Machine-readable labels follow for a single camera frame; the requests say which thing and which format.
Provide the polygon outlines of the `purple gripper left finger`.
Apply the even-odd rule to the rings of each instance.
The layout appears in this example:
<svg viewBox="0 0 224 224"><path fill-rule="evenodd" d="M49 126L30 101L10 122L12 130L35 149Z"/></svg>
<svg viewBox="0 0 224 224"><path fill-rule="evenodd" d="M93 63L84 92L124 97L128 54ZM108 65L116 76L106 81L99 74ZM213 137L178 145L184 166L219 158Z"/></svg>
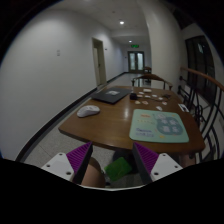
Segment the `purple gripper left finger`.
<svg viewBox="0 0 224 224"><path fill-rule="evenodd" d="M75 184L80 184L92 152L92 143L88 142L67 154L59 152L42 169Z"/></svg>

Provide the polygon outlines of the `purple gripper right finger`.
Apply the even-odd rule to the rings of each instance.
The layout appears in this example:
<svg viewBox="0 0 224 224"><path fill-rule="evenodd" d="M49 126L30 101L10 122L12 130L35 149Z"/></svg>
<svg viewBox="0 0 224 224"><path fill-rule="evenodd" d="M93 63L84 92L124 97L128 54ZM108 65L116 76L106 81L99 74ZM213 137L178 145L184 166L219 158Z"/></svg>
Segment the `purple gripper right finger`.
<svg viewBox="0 0 224 224"><path fill-rule="evenodd" d="M168 154L157 154L139 143L133 144L132 153L144 184L157 181L182 169Z"/></svg>

